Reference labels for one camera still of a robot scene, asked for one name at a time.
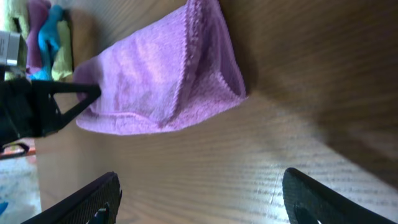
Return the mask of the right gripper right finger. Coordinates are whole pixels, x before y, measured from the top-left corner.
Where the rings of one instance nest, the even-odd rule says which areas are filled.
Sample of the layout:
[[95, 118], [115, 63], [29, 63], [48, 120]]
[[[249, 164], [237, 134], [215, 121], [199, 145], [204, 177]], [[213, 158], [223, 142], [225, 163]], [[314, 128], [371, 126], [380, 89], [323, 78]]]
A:
[[282, 191], [293, 224], [394, 224], [292, 167], [284, 172]]

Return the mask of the purple microfiber cloth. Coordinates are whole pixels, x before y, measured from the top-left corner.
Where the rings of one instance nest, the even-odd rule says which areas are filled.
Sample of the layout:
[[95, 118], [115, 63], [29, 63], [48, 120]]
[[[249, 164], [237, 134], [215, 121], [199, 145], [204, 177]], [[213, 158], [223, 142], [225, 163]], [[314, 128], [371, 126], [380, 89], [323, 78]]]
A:
[[178, 131], [246, 99], [217, 0], [188, 0], [80, 64], [73, 77], [101, 88], [76, 121], [97, 133]]

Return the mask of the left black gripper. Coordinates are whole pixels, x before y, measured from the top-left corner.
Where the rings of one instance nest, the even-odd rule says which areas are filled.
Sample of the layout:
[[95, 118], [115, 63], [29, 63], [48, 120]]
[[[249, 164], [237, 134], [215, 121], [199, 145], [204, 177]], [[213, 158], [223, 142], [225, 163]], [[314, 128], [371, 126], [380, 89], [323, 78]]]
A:
[[60, 131], [101, 95], [98, 85], [40, 80], [31, 83], [26, 78], [5, 80], [4, 75], [5, 69], [1, 68], [1, 146]]

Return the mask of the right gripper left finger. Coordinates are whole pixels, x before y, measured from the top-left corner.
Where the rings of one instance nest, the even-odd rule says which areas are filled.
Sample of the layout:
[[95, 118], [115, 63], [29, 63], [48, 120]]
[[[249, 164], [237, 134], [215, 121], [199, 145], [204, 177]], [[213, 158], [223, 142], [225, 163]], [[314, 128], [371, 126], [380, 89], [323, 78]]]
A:
[[23, 224], [115, 224], [121, 198], [117, 173], [107, 172]]

